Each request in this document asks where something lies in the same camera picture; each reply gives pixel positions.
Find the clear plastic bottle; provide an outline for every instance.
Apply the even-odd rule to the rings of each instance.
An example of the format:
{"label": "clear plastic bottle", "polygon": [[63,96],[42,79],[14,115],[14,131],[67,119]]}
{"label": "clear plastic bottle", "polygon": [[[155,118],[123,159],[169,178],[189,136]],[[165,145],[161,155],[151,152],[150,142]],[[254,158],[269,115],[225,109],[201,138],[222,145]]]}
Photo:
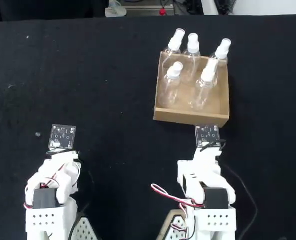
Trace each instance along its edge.
{"label": "clear plastic bottle", "polygon": [[200,78],[196,81],[190,106],[195,111],[203,109],[209,94],[214,86],[214,78],[218,66],[218,60],[209,58],[206,67],[203,69]]}
{"label": "clear plastic bottle", "polygon": [[163,50],[167,54],[167,57],[162,61],[161,63],[161,71],[162,75],[165,75],[167,72],[167,69],[173,64],[173,62],[170,62],[169,58],[172,54],[180,54],[180,46],[181,41],[183,39],[183,36],[185,34],[185,31],[181,28],[177,28],[173,37],[170,39],[168,46]]}
{"label": "clear plastic bottle", "polygon": [[[222,39],[220,45],[218,46],[217,50],[210,55],[210,58],[219,60],[218,67],[222,68],[225,67],[228,63],[228,53],[229,47],[231,45],[231,40],[228,38]],[[214,86],[218,83],[217,74],[214,79]]]}
{"label": "clear plastic bottle", "polygon": [[165,108],[173,105],[177,98],[182,67],[182,63],[176,61],[169,67],[167,74],[161,79],[158,89],[158,103]]}
{"label": "clear plastic bottle", "polygon": [[187,61],[184,64],[182,75],[182,82],[187,85],[192,85],[196,80],[197,71],[197,58],[200,56],[198,35],[196,33],[190,33],[188,36],[188,47],[183,52],[184,55],[188,56]]}

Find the wire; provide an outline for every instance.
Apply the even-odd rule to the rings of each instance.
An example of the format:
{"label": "wire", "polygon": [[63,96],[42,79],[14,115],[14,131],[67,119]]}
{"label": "wire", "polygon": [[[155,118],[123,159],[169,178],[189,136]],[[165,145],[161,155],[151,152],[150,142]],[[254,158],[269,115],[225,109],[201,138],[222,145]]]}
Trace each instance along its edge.
{"label": "wire", "polygon": [[25,209],[32,209],[32,206],[31,205],[28,205],[26,202],[23,203],[23,207]]}
{"label": "wire", "polygon": [[196,216],[194,215],[194,227],[193,227],[193,232],[192,235],[189,237],[181,238],[180,240],[189,240],[194,236],[194,233],[196,232]]}
{"label": "wire", "polygon": [[78,175],[77,175],[76,181],[75,181],[74,184],[72,185],[73,187],[77,184],[78,179],[79,179],[79,177],[80,177],[80,172],[81,172],[81,169],[80,169],[79,165],[78,165],[75,161],[72,162],[72,165],[74,165],[74,164],[75,164],[75,166],[76,166],[77,169],[78,169]]}
{"label": "wire", "polygon": [[90,170],[89,170],[89,168],[88,168],[88,166],[87,166],[87,163],[86,163],[84,160],[82,160],[80,157],[79,157],[78,160],[79,160],[79,161],[85,166],[85,168],[87,169],[87,173],[88,173],[88,176],[89,176],[90,181],[91,181],[91,197],[89,198],[88,202],[87,202],[87,203],[83,206],[83,208],[81,209],[81,212],[83,213],[83,212],[85,212],[85,210],[90,206],[90,204],[91,204],[91,202],[92,202],[92,199],[93,199],[93,197],[94,197],[94,187],[95,187],[95,184],[94,184],[93,176],[92,176],[92,174],[91,174],[91,172],[90,172]]}
{"label": "wire", "polygon": [[219,140],[216,140],[216,141],[212,141],[212,142],[209,142],[207,144],[205,144],[201,149],[200,149],[200,152],[204,151],[205,149],[209,148],[209,147],[212,147],[213,145],[217,144],[217,143],[223,143],[222,146],[220,146],[220,150],[222,150],[225,145],[226,145],[226,141],[224,139],[219,139]]}
{"label": "wire", "polygon": [[184,209],[182,203],[179,203],[179,208],[184,212],[185,217],[188,217],[187,211]]}
{"label": "wire", "polygon": [[77,226],[78,222],[82,219],[82,218],[85,218],[86,216],[82,213],[82,212],[79,212],[76,216],[76,219],[75,221],[73,222],[73,225],[70,229],[70,233],[69,233],[69,237],[68,237],[68,240],[71,240],[72,238],[72,234],[73,234],[73,230],[75,229],[75,227]]}
{"label": "wire", "polygon": [[[58,185],[58,187],[60,187],[60,184],[54,178],[52,178],[52,177],[45,177],[45,179],[49,179],[50,182],[52,182],[52,181],[55,182]],[[47,184],[43,183],[43,184],[44,184],[44,187],[42,187],[42,188],[45,188],[45,187],[47,187],[49,185],[48,183]]]}
{"label": "wire", "polygon": [[175,229],[175,230],[178,230],[179,232],[186,232],[187,229],[185,227],[180,227],[174,223],[170,223],[170,226]]}
{"label": "wire", "polygon": [[151,186],[152,190],[155,191],[156,193],[158,193],[164,197],[167,197],[169,199],[172,199],[174,201],[177,201],[179,203],[182,203],[183,205],[187,205],[187,206],[194,207],[194,208],[203,207],[203,204],[196,204],[193,198],[192,199],[181,199],[176,196],[172,196],[172,195],[168,194],[168,192],[165,191],[162,187],[156,185],[155,183],[152,183],[150,186]]}
{"label": "wire", "polygon": [[164,4],[162,4],[162,0],[160,0],[160,5],[164,9],[164,7],[169,3],[170,0],[165,0]]}
{"label": "wire", "polygon": [[254,212],[254,215],[251,219],[251,221],[248,223],[248,225],[246,226],[245,229],[243,229],[243,231],[240,233],[239,237],[238,237],[238,240],[242,240],[243,236],[247,233],[247,231],[250,229],[250,227],[252,226],[252,224],[254,223],[255,219],[257,218],[257,215],[258,215],[258,206],[254,200],[254,198],[252,197],[250,191],[248,190],[247,186],[244,184],[242,178],[235,172],[233,171],[229,166],[225,165],[225,164],[222,164],[222,166],[224,166],[229,172],[231,172],[242,184],[244,190],[247,192],[254,208],[255,208],[255,212]]}

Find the red object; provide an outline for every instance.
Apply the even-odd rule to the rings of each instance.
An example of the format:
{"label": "red object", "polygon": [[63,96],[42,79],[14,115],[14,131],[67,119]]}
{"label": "red object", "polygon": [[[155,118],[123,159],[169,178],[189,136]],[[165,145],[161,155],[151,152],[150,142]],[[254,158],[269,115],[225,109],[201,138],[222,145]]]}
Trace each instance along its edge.
{"label": "red object", "polygon": [[164,16],[166,13],[166,10],[164,8],[159,10],[159,15]]}

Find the robotic arm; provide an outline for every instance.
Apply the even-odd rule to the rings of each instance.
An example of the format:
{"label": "robotic arm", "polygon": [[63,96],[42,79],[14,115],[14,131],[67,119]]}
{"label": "robotic arm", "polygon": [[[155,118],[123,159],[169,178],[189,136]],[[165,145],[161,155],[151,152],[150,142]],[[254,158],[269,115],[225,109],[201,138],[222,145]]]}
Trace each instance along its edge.
{"label": "robotic arm", "polygon": [[178,161],[177,182],[186,199],[173,198],[162,188],[151,185],[154,191],[180,202],[185,227],[171,225],[173,230],[185,232],[185,238],[180,240],[235,240],[236,210],[231,204],[236,195],[221,176],[216,161],[216,156],[221,154],[218,128],[203,128],[203,131],[209,130],[202,134],[202,140],[198,139],[196,130],[198,144],[193,159]]}
{"label": "robotic arm", "polygon": [[81,164],[76,151],[54,152],[25,187],[27,240],[67,240],[77,214],[70,197],[78,191]]}
{"label": "robotic arm", "polygon": [[88,219],[77,214],[77,203],[70,196],[78,191],[81,172],[78,152],[72,150],[75,129],[52,125],[50,151],[27,181],[23,204],[27,240],[97,240]]}

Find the black fabric surface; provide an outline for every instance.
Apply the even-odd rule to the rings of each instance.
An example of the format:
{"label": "black fabric surface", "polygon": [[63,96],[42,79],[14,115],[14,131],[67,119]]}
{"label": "black fabric surface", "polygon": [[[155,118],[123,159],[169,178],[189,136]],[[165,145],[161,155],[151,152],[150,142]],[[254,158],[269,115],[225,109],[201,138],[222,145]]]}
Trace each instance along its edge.
{"label": "black fabric surface", "polygon": [[[221,38],[233,43],[222,161],[259,208],[243,239],[296,240],[296,15],[0,23],[0,240],[25,239],[23,191],[53,123],[77,126],[74,146],[96,183],[87,214],[103,240],[156,238],[177,204],[149,184],[182,197],[177,160],[195,150],[193,126],[152,120],[159,51],[178,27],[199,34],[205,56]],[[254,209],[223,175],[236,190],[238,234]],[[88,183],[83,173],[79,205]]]}

